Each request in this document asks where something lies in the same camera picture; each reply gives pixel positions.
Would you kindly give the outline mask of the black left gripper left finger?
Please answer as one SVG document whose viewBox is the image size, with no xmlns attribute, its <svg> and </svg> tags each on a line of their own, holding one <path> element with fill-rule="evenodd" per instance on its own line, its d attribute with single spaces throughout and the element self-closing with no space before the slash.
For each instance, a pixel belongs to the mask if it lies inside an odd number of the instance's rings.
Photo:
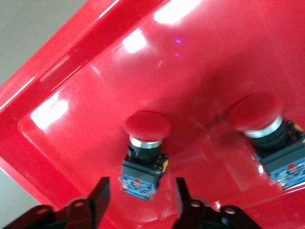
<svg viewBox="0 0 305 229">
<path fill-rule="evenodd" d="M 86 198 L 55 211 L 38 205 L 5 226 L 6 229 L 97 229 L 110 202 L 110 178 L 102 177 Z"/>
</svg>

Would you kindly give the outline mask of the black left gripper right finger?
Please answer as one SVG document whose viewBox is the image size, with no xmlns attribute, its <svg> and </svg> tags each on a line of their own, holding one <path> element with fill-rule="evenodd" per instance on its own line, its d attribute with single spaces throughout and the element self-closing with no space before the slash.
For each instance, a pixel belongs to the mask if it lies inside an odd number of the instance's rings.
<svg viewBox="0 0 305 229">
<path fill-rule="evenodd" d="M 202 201 L 191 197 L 185 179 L 176 178 L 180 215 L 174 229 L 260 229 L 261 226 L 237 206 L 223 206 L 215 211 Z"/>
</svg>

